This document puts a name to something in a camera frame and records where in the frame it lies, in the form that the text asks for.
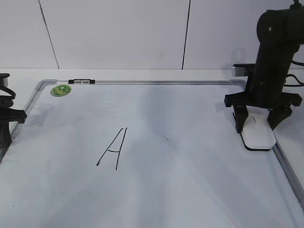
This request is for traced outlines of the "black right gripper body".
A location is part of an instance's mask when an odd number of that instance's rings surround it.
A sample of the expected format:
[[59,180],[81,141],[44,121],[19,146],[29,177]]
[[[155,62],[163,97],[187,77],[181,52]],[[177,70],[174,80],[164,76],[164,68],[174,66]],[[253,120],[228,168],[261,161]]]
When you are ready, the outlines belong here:
[[285,93],[282,91],[255,91],[239,92],[225,95],[224,103],[226,107],[233,105],[246,105],[264,109],[288,108],[291,105],[300,106],[302,98],[299,94]]

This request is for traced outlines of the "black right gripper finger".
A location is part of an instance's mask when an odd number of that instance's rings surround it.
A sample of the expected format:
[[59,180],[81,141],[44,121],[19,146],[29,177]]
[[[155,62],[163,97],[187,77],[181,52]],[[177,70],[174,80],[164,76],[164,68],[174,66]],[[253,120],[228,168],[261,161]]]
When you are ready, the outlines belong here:
[[267,121],[272,130],[274,130],[283,120],[290,117],[292,109],[290,107],[277,107],[269,111]]
[[236,131],[241,133],[243,130],[244,123],[248,118],[248,110],[245,105],[235,105],[234,106],[234,118],[236,122]]

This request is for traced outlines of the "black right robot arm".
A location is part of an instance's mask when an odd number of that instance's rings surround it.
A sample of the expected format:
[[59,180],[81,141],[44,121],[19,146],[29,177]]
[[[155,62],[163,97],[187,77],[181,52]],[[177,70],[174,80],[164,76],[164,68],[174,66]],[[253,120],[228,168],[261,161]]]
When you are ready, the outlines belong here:
[[274,130],[300,106],[299,94],[283,92],[294,55],[304,43],[304,6],[297,0],[287,9],[268,9],[256,27],[259,49],[243,92],[225,95],[226,107],[233,107],[236,131],[241,133],[248,118],[248,106],[269,110],[267,122]]

